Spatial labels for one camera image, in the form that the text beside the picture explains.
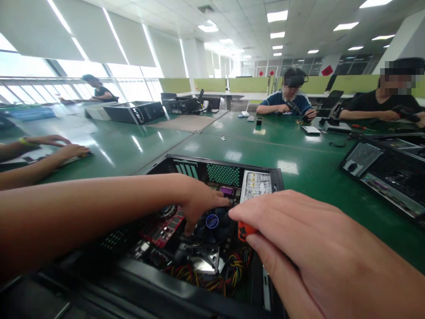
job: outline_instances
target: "open computer case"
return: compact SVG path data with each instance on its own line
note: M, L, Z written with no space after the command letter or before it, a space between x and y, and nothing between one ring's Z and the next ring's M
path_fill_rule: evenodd
M147 174L177 172L222 191L233 206L257 191L284 189L277 168L171 154ZM288 318L227 212L209 211L185 237L179 207L164 207L58 258L32 279L96 317Z

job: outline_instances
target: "air vent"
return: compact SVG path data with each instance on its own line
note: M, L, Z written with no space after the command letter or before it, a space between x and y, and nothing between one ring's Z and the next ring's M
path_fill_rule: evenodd
M210 5L198 7L198 10L201 11L203 14L215 12L214 9Z

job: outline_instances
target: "blue fan sticker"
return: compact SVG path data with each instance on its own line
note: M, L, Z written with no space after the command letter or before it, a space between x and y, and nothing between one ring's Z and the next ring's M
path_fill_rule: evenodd
M210 229L216 228L218 226L218 216L215 214L208 215L205 224Z

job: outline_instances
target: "blue polo shirt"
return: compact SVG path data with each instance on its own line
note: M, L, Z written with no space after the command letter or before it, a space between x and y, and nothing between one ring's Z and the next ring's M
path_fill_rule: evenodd
M295 98L292 100L292 102L294 102L295 105L298 106L298 108L301 111L301 114L296 112L296 111L287 112L287 113L284 113L284 114L287 114L287 115L304 115L309 109L312 109L309 98L307 97L307 95L304 92L298 91L295 94ZM273 92L263 102L260 103L260 105L281 105L281 104L286 104L286 102L283 98L283 94L282 94L281 89L279 91Z

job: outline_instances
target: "black t-shirt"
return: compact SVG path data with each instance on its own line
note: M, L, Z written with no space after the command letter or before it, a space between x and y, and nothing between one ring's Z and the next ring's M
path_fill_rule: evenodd
M360 95L354 98L344 109L348 111L389 111L397 105L404 105L411 108L415 113L422 111L416 99L411 95L391 95L391 97L382 104L376 100L376 90Z
M102 102L115 102L116 101L116 97L112 94L111 91L109 91L107 88L105 88L104 86L101 86L99 89L95 89L94 90L94 96L102 96L104 95L106 92L109 92L112 95L112 98L107 99L107 100L101 100Z

